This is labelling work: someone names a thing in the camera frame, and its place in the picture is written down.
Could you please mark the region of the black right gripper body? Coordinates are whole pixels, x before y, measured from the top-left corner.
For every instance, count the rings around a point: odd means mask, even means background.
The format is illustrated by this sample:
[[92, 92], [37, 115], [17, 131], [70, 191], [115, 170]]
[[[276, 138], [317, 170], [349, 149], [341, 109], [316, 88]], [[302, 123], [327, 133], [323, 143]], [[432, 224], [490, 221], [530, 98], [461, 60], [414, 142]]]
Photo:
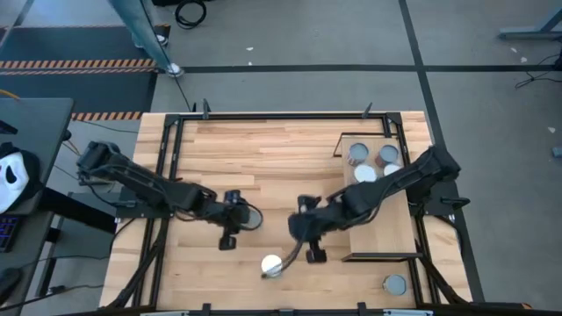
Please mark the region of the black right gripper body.
[[335, 206], [298, 212], [289, 216], [288, 227], [296, 241], [314, 241], [341, 224], [341, 209]]

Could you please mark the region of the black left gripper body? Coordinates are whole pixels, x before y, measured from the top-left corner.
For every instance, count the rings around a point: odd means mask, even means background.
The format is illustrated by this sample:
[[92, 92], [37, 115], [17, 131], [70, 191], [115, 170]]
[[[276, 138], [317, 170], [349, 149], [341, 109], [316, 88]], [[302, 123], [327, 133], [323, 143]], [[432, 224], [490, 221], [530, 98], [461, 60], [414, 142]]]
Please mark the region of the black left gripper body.
[[213, 202], [206, 208], [206, 220], [232, 230], [249, 230], [250, 209], [245, 204]]

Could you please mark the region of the orange label tin can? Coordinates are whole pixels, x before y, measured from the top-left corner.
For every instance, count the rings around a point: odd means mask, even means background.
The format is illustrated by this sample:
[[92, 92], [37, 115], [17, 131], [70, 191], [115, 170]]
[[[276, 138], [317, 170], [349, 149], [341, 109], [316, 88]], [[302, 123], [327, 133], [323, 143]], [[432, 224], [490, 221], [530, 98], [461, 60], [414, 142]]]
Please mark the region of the orange label tin can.
[[266, 255], [261, 262], [261, 278], [278, 277], [282, 273], [283, 260], [277, 255]]

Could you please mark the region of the wooden shelf board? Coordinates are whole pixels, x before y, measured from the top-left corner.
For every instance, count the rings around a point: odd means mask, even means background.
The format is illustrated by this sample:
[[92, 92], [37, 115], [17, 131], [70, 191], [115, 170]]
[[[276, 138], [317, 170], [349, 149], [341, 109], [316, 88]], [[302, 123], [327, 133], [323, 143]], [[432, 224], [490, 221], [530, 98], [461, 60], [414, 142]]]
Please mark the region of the wooden shelf board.
[[[357, 182], [356, 166], [370, 166], [375, 180], [390, 171], [404, 167], [399, 141], [378, 135], [344, 135], [341, 141], [343, 181], [346, 186]], [[412, 254], [415, 251], [414, 230], [405, 191], [386, 198], [374, 220], [349, 230], [352, 254]]]

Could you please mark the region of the grey lid tin can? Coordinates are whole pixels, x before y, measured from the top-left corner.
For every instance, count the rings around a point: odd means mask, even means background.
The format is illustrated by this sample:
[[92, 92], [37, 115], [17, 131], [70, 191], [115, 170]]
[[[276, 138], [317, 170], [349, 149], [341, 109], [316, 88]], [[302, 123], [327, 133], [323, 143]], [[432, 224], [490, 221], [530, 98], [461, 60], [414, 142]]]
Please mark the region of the grey lid tin can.
[[394, 296], [401, 296], [407, 292], [407, 281], [401, 275], [392, 274], [387, 276], [382, 286], [386, 292]]

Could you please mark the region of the red white label tin can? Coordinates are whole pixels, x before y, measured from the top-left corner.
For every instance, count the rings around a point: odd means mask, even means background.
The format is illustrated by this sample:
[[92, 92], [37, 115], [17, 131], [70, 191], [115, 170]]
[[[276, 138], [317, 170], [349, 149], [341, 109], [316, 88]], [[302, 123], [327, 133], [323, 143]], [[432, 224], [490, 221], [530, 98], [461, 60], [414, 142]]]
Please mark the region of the red white label tin can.
[[369, 157], [370, 150], [364, 143], [353, 143], [350, 145], [346, 162], [350, 166], [357, 166], [365, 163]]

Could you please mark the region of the brown label tin can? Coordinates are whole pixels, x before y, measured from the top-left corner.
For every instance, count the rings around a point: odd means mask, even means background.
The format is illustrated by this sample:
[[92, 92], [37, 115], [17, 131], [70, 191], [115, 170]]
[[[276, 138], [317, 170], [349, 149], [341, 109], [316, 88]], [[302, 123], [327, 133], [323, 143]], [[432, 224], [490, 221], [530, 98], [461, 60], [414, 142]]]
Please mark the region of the brown label tin can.
[[382, 146], [377, 156], [375, 157], [375, 163], [380, 168], [384, 168], [386, 165], [394, 164], [399, 159], [399, 149], [394, 145], [384, 145]]

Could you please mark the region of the black desk foot beam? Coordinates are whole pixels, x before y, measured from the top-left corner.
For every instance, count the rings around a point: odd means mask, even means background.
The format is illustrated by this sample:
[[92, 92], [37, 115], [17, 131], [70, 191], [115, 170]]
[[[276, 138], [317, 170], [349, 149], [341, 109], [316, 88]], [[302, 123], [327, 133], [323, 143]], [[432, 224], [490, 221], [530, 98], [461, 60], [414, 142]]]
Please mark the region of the black desk foot beam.
[[49, 188], [42, 191], [38, 208], [107, 233], [114, 233], [117, 226], [110, 214]]

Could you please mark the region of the black hazard stripe floor mat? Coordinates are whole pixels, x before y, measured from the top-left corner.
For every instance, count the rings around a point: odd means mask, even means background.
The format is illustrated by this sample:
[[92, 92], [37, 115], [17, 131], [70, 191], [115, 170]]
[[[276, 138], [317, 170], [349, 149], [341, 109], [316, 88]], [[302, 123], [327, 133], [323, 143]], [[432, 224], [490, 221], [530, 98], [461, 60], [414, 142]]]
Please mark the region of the black hazard stripe floor mat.
[[0, 68], [139, 68], [155, 63], [124, 26], [15, 27]]
[[158, 74], [133, 71], [0, 74], [0, 90], [22, 98], [71, 98], [74, 120], [137, 120], [149, 112]]

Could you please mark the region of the person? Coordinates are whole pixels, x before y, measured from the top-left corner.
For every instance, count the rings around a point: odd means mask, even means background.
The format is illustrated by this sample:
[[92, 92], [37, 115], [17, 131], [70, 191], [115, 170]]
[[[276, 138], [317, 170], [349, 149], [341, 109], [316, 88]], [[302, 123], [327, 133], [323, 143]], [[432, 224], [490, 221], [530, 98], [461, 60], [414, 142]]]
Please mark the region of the person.
[[151, 0], [107, 0], [131, 33], [133, 44], [143, 49], [171, 77], [179, 77], [184, 71], [165, 52], [169, 38], [155, 29], [155, 6]]

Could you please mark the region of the dark grey desk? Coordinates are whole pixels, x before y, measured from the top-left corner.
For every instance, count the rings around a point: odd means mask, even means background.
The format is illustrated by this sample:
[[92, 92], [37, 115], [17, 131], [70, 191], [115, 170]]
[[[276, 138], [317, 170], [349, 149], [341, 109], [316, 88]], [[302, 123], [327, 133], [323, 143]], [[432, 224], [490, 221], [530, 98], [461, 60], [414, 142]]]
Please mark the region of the dark grey desk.
[[7, 214], [28, 215], [37, 208], [74, 105], [71, 98], [0, 98], [0, 120], [18, 130], [16, 134], [0, 133], [0, 144], [11, 142], [14, 147], [35, 154], [40, 162], [39, 191]]

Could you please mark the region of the backlit keyboard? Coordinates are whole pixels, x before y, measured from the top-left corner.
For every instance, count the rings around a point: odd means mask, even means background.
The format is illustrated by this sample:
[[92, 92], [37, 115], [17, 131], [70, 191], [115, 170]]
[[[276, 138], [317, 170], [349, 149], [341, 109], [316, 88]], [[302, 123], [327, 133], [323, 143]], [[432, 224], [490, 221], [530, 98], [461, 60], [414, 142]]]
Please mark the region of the backlit keyboard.
[[20, 216], [0, 215], [0, 253], [11, 251], [21, 222]]

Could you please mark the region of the black computer mouse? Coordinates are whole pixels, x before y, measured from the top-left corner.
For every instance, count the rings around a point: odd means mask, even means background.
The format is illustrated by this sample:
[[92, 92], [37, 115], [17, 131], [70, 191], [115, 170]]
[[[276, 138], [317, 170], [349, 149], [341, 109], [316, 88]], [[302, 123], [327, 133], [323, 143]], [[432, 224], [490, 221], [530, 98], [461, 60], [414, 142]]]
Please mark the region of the black computer mouse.
[[0, 305], [3, 305], [17, 287], [22, 276], [20, 268], [8, 268], [0, 271]]

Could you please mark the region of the white ghost mask black hood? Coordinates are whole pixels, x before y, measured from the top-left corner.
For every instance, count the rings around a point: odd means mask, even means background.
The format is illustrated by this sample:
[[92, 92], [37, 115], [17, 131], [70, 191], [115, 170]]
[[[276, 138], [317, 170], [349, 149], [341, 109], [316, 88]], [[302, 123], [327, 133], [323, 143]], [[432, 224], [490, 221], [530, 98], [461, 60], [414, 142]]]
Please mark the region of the white ghost mask black hood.
[[11, 142], [0, 144], [0, 214], [17, 208], [42, 188], [39, 158]]

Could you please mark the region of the grey metal desk foot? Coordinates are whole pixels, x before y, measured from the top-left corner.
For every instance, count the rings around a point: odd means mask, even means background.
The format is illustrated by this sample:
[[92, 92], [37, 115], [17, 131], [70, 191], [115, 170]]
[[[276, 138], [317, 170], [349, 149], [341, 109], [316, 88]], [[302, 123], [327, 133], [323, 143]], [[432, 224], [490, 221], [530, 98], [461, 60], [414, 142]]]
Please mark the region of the grey metal desk foot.
[[555, 40], [562, 38], [562, 7], [535, 26], [502, 28], [500, 40]]

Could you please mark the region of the black metal shelf frame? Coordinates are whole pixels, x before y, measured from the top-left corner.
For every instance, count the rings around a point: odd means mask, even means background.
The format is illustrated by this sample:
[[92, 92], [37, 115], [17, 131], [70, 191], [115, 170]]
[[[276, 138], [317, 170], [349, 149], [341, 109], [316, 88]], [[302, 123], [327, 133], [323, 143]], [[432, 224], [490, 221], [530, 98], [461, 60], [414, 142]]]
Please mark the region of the black metal shelf frame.
[[[346, 162], [349, 147], [353, 143], [364, 143], [370, 150], [366, 164], [372, 166], [382, 177], [383, 168], [375, 163], [379, 149], [384, 145], [400, 147], [399, 138], [375, 134], [343, 134], [336, 152], [342, 156], [343, 185], [355, 183], [354, 168]], [[400, 191], [386, 198], [374, 220], [366, 225], [354, 226], [348, 230], [350, 254], [343, 257], [345, 262], [376, 261], [399, 262], [417, 256], [416, 232], [413, 229], [407, 203], [407, 193]]]

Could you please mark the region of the black aluminium table frame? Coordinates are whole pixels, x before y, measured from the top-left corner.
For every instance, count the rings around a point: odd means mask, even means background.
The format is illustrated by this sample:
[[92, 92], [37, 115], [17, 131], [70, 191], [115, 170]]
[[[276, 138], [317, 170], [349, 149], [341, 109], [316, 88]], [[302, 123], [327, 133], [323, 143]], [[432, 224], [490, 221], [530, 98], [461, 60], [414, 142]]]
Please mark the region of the black aluminium table frame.
[[394, 296], [383, 289], [392, 274], [408, 277], [411, 263], [345, 262], [349, 232], [327, 235], [328, 261], [313, 265], [304, 257], [278, 278], [263, 280], [262, 259], [286, 255], [293, 247], [288, 216], [301, 194], [325, 197], [343, 187], [342, 156], [336, 152], [343, 134], [398, 137], [403, 131], [406, 152], [416, 159], [430, 143], [420, 111], [395, 116], [358, 112], [148, 113], [140, 122], [133, 158], [165, 176], [200, 183], [219, 193], [238, 189], [263, 212], [263, 225], [241, 233], [231, 251], [218, 248], [221, 231], [201, 221], [171, 220], [159, 273], [147, 277], [141, 302], [160, 311], [199, 316], [204, 303], [211, 316], [313, 316], [357, 314], [365, 302], [369, 314], [386, 308], [413, 308], [414, 293]]

